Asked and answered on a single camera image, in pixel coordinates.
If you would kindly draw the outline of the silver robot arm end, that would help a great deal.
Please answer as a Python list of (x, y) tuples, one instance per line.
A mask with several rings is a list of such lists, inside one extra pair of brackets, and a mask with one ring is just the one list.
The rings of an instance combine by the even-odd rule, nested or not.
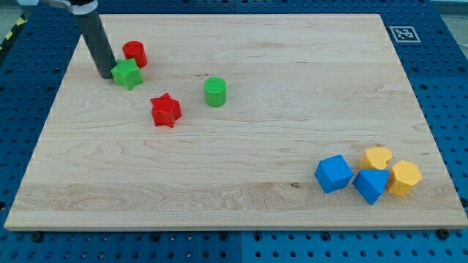
[(17, 0), (23, 7), (37, 6), (40, 2), (58, 9), (65, 9), (74, 15), (90, 13), (98, 8), (97, 0)]

